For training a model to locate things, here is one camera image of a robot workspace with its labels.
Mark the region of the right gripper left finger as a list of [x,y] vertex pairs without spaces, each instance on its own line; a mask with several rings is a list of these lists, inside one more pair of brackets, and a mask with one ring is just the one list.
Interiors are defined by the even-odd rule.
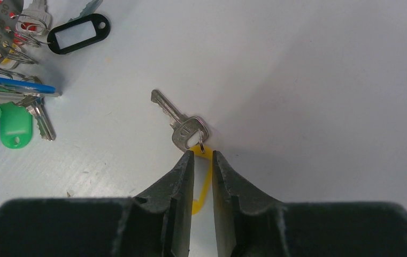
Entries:
[[0,206],[0,256],[188,256],[194,153],[136,196]]

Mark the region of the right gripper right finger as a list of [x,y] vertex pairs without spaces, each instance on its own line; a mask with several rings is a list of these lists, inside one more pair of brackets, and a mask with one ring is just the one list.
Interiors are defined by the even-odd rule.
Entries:
[[213,152],[219,256],[407,256],[407,211],[392,202],[281,202]]

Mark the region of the yellow tagged key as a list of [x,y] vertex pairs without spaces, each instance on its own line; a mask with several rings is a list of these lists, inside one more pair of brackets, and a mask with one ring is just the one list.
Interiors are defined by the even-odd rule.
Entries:
[[210,130],[205,121],[201,117],[187,116],[180,112],[158,89],[152,90],[150,100],[169,116],[173,144],[183,152],[190,150],[195,156],[211,162],[212,149],[205,144],[210,137]]

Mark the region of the bunch of coloured tagged keys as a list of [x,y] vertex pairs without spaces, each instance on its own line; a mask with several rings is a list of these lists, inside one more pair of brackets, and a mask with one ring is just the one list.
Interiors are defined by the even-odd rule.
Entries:
[[[23,2],[24,6],[28,6],[32,1]],[[106,16],[97,13],[100,4],[100,1],[82,2],[78,15],[59,25],[51,22],[50,31],[43,39],[46,45],[40,48],[24,48],[38,63],[20,64],[15,70],[35,75],[43,82],[45,74],[52,77],[58,73],[56,68],[46,63],[46,51],[67,55],[105,39],[111,25]],[[44,84],[60,92],[58,86]],[[46,98],[52,97],[0,93],[0,141],[5,147],[25,147],[30,143],[35,129],[39,130],[39,135],[44,140],[56,139],[55,130],[44,107]]]

